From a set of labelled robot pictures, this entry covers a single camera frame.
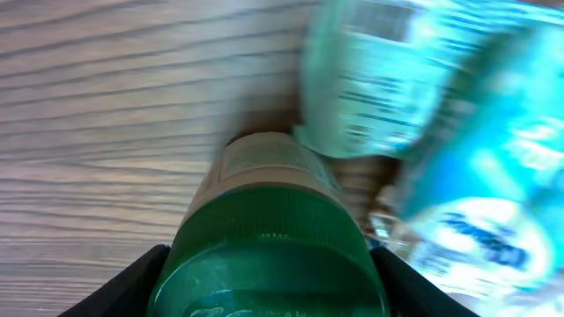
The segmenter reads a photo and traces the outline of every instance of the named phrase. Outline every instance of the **wood grain surface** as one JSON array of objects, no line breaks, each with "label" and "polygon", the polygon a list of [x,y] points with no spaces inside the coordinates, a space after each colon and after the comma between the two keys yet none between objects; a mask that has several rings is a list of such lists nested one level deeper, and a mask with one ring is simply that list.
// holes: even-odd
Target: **wood grain surface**
[{"label": "wood grain surface", "polygon": [[[295,121],[316,6],[0,2],[0,315],[55,316],[169,243],[227,140]],[[362,217],[376,162],[332,165]]]}]

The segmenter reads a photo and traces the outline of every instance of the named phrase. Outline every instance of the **bottle label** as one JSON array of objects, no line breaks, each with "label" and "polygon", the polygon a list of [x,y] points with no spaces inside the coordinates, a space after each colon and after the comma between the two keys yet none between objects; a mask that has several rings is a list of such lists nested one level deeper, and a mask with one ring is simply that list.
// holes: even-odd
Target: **bottle label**
[{"label": "bottle label", "polygon": [[286,134],[266,132],[242,137],[221,152],[194,195],[182,224],[217,196],[257,183],[307,188],[347,209],[337,180],[319,157]]},{"label": "bottle label", "polygon": [[556,250],[519,203],[464,198],[410,223],[434,238],[417,245],[409,262],[444,291],[478,298],[504,294],[514,287],[536,287],[553,272]]}]

